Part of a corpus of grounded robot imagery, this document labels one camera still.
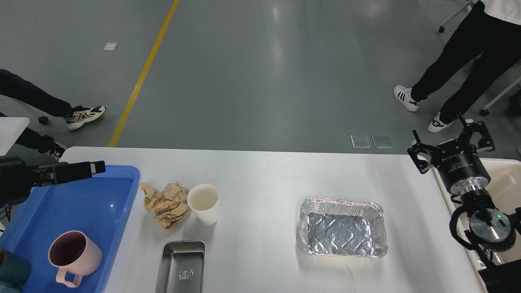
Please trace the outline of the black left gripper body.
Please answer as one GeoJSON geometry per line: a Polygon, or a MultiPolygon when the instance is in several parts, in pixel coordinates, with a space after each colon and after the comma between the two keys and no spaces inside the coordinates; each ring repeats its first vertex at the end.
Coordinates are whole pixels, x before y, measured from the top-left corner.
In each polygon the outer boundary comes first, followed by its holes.
{"type": "Polygon", "coordinates": [[[41,183],[43,166],[27,166],[21,158],[1,157],[0,206],[11,207],[25,202],[31,189],[41,183]]]}

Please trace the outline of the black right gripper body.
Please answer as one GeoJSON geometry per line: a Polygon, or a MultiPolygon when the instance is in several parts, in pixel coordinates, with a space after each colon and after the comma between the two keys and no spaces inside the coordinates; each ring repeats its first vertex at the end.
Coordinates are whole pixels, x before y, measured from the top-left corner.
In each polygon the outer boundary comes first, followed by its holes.
{"type": "Polygon", "coordinates": [[[483,190],[491,181],[480,158],[474,153],[438,154],[438,172],[445,189],[453,195],[483,190]]]}

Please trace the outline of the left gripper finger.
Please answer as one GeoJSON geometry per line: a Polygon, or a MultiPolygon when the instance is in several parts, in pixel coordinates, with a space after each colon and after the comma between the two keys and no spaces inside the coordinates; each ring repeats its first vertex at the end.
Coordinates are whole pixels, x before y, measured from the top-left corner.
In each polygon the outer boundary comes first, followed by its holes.
{"type": "Polygon", "coordinates": [[[31,186],[60,185],[67,182],[91,178],[106,172],[104,161],[67,163],[58,162],[31,166],[28,168],[28,181],[31,186]]]}

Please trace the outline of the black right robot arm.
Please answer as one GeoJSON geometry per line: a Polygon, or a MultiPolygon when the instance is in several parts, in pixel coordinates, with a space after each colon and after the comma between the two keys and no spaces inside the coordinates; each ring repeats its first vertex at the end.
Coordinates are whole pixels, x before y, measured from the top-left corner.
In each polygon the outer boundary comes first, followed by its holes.
{"type": "Polygon", "coordinates": [[[485,123],[464,119],[461,114],[458,119],[463,126],[458,138],[428,145],[413,130],[414,141],[407,152],[421,174],[437,169],[451,202],[457,204],[449,222],[451,236],[476,252],[484,264],[478,273],[487,292],[519,293],[520,261],[496,265],[493,253],[514,247],[520,234],[520,208],[512,214],[500,211],[486,190],[491,177],[478,153],[494,151],[495,144],[485,123]]]}

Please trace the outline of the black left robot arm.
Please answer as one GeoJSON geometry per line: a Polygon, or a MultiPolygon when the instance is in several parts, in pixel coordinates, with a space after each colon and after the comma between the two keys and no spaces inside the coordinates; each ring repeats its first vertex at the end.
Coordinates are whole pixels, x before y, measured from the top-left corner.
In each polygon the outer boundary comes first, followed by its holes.
{"type": "Polygon", "coordinates": [[[88,179],[105,171],[105,161],[57,162],[28,166],[19,157],[2,156],[0,160],[1,218],[10,220],[12,206],[25,202],[33,187],[88,179]]]}

